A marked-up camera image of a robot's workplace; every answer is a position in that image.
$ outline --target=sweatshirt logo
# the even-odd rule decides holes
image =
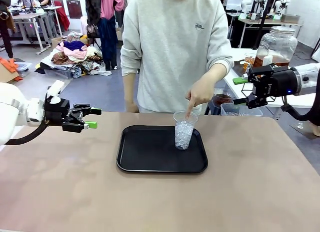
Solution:
[[[202,25],[200,25],[199,23],[195,24],[195,28],[197,29],[197,31],[204,29],[204,27],[202,27]]]

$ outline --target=white wall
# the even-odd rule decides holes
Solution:
[[[80,28],[81,28],[80,19],[70,18],[69,17],[69,12],[68,12],[67,0],[63,0],[63,3],[64,3],[65,13],[68,16],[69,21],[70,21],[69,30],[80,30]],[[85,15],[87,15],[87,12],[86,12],[86,1],[85,0],[80,0],[80,3],[81,3],[82,15],[85,16]]]
[[[287,13],[301,16],[303,27],[298,41],[314,48],[320,37],[320,0],[291,0]]]

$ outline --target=large glass jar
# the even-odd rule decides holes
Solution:
[[[253,67],[262,66],[268,55],[273,56],[272,63],[277,66],[288,66],[298,44],[294,37],[295,32],[296,30],[290,27],[273,26],[270,33],[261,39]]]

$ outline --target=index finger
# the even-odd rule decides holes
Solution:
[[[195,98],[194,98],[194,97],[191,97],[190,102],[189,102],[188,109],[187,109],[186,114],[185,114],[185,118],[186,118],[186,119],[189,119],[190,114],[191,114],[193,108],[195,107],[195,103],[196,103]]]

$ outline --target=gray floor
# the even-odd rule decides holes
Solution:
[[[47,87],[51,85],[56,78],[49,78],[45,75],[40,75],[34,72],[34,66],[39,61],[49,54],[45,52],[42,55],[37,56],[36,52],[39,49],[31,45],[16,45],[13,47],[14,56],[24,61],[32,62],[32,69],[29,74],[26,75],[23,81],[13,82],[17,85],[27,98],[40,97],[43,98]],[[303,65],[308,63],[314,63],[315,61],[310,59],[312,49],[299,44],[296,49],[296,54],[293,56],[290,66]],[[0,52],[0,57],[7,58],[6,52]],[[120,65],[120,53],[118,52],[118,64]],[[125,111],[124,104],[124,90],[122,83],[121,71],[112,71],[111,76],[84,76],[74,80],[64,80],[68,86],[61,94],[62,98],[67,98],[71,103],[90,103],[92,106],[101,108],[104,111]],[[224,87],[224,81],[220,81],[217,87]],[[267,108],[261,109],[264,116],[272,117],[275,111],[274,108],[270,108],[270,112]],[[307,110],[300,110],[300,113],[305,113]],[[288,136],[294,141],[294,143],[303,152],[305,157],[310,161],[313,167],[320,174],[320,138],[308,139],[301,133],[297,132],[291,127],[291,125],[297,125],[298,122],[288,114],[284,114],[279,121],[279,125],[288,134]]]

